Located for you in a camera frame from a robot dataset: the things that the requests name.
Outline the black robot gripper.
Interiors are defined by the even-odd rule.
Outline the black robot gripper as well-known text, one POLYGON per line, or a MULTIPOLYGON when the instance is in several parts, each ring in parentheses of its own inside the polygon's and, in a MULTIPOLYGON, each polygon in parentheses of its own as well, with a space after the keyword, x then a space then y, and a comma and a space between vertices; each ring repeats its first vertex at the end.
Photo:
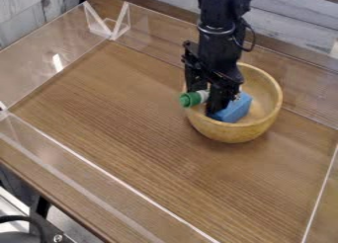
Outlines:
POLYGON ((244 82, 238 67, 242 49, 231 41, 196 43, 187 40, 183 50, 186 91, 208 88, 206 113, 212 115, 228 107, 240 92, 244 82))

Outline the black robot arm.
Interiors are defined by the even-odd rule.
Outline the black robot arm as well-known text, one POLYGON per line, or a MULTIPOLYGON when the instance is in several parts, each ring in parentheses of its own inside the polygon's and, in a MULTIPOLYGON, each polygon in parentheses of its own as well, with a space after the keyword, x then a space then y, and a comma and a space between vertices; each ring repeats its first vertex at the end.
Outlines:
POLYGON ((240 94, 244 76, 238 67, 244 47, 246 31, 251 28, 244 19, 252 0, 198 0, 200 10, 196 23, 198 41, 186 40, 182 62, 186 91, 210 92, 206 113, 226 109, 240 94))

